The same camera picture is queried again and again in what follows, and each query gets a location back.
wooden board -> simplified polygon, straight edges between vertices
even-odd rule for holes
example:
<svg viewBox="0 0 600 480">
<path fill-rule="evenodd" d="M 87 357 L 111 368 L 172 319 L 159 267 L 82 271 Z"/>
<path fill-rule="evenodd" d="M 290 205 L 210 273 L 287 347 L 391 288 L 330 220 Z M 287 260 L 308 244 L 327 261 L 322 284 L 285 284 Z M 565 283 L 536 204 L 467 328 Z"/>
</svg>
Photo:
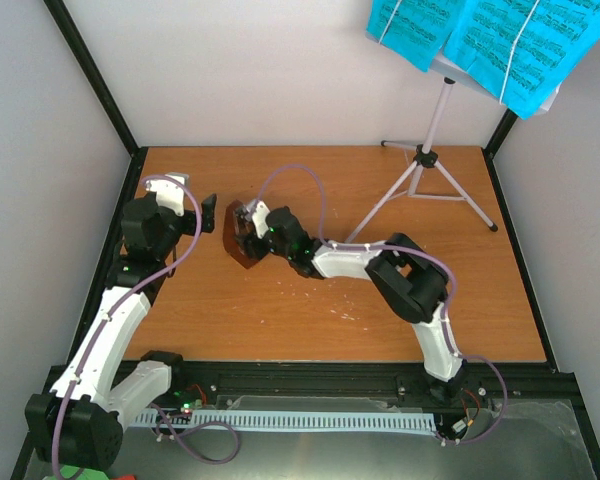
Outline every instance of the wooden board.
<svg viewBox="0 0 600 480">
<path fill-rule="evenodd" d="M 480 149 L 437 151 L 500 231 L 489 231 L 464 202 L 401 197 L 389 202 L 357 240 L 404 232 L 453 269 L 459 289 L 451 320 L 464 353 L 496 361 L 544 361 Z M 185 172 L 198 200 L 217 193 L 218 228 L 200 239 L 165 282 L 127 358 L 162 349 L 217 361 L 422 360 L 411 326 L 391 312 L 371 282 L 305 279 L 278 257 L 245 270 L 225 253 L 225 207 L 235 199 L 255 198 L 269 174 L 289 163 L 318 173 L 327 192 L 325 236 L 343 240 L 404 171 L 406 158 L 400 150 L 382 147 L 151 148 L 143 173 Z M 425 190 L 452 193 L 435 170 L 425 171 L 420 191 Z M 271 207 L 288 205 L 316 233 L 320 198 L 306 172 L 278 176 L 264 200 Z M 180 252 L 188 241 L 180 242 Z"/>
</svg>

blue paper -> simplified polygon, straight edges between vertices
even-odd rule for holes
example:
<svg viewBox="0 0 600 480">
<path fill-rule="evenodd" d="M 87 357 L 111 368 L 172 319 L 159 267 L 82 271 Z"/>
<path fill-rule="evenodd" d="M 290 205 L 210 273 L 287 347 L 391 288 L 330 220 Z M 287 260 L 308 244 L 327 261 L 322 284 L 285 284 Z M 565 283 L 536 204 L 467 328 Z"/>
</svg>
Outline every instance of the blue paper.
<svg viewBox="0 0 600 480">
<path fill-rule="evenodd" d="M 535 0 L 467 0 L 444 55 L 500 98 L 511 45 Z M 540 0 L 516 46 L 503 103 L 528 118 L 600 38 L 600 0 Z"/>
<path fill-rule="evenodd" d="M 464 0 L 373 0 L 367 32 L 426 72 L 449 37 L 464 3 Z"/>
</svg>

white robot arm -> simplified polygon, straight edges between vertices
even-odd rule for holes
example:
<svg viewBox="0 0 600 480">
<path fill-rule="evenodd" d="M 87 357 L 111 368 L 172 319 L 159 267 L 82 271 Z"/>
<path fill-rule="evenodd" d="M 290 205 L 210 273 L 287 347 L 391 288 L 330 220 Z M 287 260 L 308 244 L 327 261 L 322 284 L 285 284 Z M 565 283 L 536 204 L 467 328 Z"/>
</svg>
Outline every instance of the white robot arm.
<svg viewBox="0 0 600 480">
<path fill-rule="evenodd" d="M 184 174 L 168 177 L 183 185 L 188 180 Z M 181 236 L 193 235 L 198 222 L 202 232 L 214 229 L 215 194 L 202 202 L 202 218 L 185 210 L 183 202 L 184 192 L 174 183 L 152 180 L 147 195 L 124 206 L 126 253 L 116 252 L 96 317 L 50 391 L 32 395 L 25 408 L 29 432 L 42 460 L 51 461 L 54 426 L 63 401 L 68 401 L 67 409 L 61 435 L 56 438 L 60 462 L 105 470 L 115 460 L 122 434 L 131 422 L 171 388 L 173 367 L 182 356 L 167 352 L 149 352 L 127 378 L 111 387 L 131 337 L 162 287 L 164 276 L 159 272 L 164 271 Z M 123 296 L 128 298 L 110 315 Z"/>
<path fill-rule="evenodd" d="M 313 278 L 349 277 L 371 280 L 389 307 L 411 323 L 424 355 L 425 371 L 442 382 L 452 381 L 462 367 L 462 359 L 448 348 L 443 332 L 443 301 L 447 282 L 444 272 L 435 265 L 396 251 L 383 251 L 382 246 L 397 245 L 420 250 L 406 235 L 394 234 L 386 242 L 361 245 L 323 245 L 309 237 L 287 207 L 273 211 L 262 201 L 247 205 L 230 205 L 235 235 L 233 242 L 249 259 L 260 260 L 267 253 L 287 258 L 303 276 Z M 225 248 L 234 254 L 228 236 Z M 406 264 L 411 272 L 406 277 L 400 270 Z M 454 344 L 453 334 L 449 337 Z"/>
</svg>

white wall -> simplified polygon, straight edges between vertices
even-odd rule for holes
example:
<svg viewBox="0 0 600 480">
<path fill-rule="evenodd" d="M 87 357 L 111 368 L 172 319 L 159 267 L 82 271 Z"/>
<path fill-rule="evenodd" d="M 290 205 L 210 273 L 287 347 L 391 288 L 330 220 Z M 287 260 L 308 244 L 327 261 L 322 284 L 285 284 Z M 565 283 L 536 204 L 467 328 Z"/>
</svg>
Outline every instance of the white wall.
<svg viewBox="0 0 600 480">
<path fill-rule="evenodd" d="M 0 479 L 66 360 L 127 164 L 44 3 L 0 0 Z"/>
<path fill-rule="evenodd" d="M 600 42 L 495 164 L 561 370 L 600 442 Z"/>
<path fill-rule="evenodd" d="M 422 140 L 442 78 L 365 38 L 371 0 L 67 0 L 142 145 Z M 437 143 L 504 112 L 458 86 Z"/>
</svg>

white bracket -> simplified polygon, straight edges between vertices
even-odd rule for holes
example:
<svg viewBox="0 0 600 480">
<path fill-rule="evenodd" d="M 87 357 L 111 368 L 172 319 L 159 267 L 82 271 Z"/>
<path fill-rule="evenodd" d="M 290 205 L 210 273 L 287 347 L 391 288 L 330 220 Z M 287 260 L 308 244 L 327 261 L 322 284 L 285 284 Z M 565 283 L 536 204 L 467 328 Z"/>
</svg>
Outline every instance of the white bracket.
<svg viewBox="0 0 600 480">
<path fill-rule="evenodd" d="M 171 385 L 171 367 L 162 362 L 140 362 L 136 369 L 111 390 L 106 411 L 118 412 L 118 422 L 125 431 L 156 397 Z"/>
<path fill-rule="evenodd" d="M 384 242 L 371 244 L 347 244 L 346 247 L 360 247 L 359 250 L 338 250 L 324 245 L 320 247 L 313 257 L 313 265 L 324 278 L 350 277 L 371 280 L 365 267 L 372 258 L 380 255 L 380 250 L 370 250 L 374 245 L 384 245 Z"/>
<path fill-rule="evenodd" d="M 167 177 L 180 182 L 185 187 L 189 186 L 189 175 L 185 173 L 168 173 Z M 147 188 L 150 192 L 156 192 L 156 202 L 161 207 L 173 210 L 176 215 L 184 215 L 184 190 L 168 180 L 151 180 Z"/>
<path fill-rule="evenodd" d="M 100 309 L 87 332 L 85 339 L 80 345 L 78 352 L 71 360 L 62 376 L 53 384 L 51 391 L 56 392 L 57 397 L 64 397 L 69 383 L 75 380 L 75 371 L 84 354 L 84 351 L 93 337 L 95 331 L 103 319 L 108 318 L 107 312 L 125 293 L 130 289 L 124 287 L 113 287 L 105 290 L 102 294 Z M 133 333 L 147 315 L 150 308 L 149 299 L 144 293 L 131 295 L 113 314 L 111 321 L 104 327 L 96 344 L 87 359 L 87 363 L 80 374 L 80 383 L 77 384 L 71 394 L 72 400 L 79 400 L 83 395 L 91 397 L 91 402 L 108 410 L 109 391 L 113 377 L 120 365 Z"/>
<path fill-rule="evenodd" d="M 431 323 L 414 323 L 413 330 L 418 337 L 418 343 L 424 355 L 424 369 L 432 377 L 448 382 L 456 376 L 462 366 L 462 359 L 454 356 L 444 340 L 444 324 L 441 317 L 443 304 L 440 303 L 433 313 Z M 456 348 L 451 324 L 448 325 L 447 332 L 451 346 Z"/>
<path fill-rule="evenodd" d="M 250 212 L 251 221 L 253 225 L 256 227 L 256 235 L 258 238 L 264 237 L 265 233 L 269 227 L 267 226 L 267 215 L 269 215 L 269 208 L 263 201 L 259 201 L 257 205 L 255 205 L 255 200 L 252 200 L 246 205 L 246 209 Z"/>
</svg>

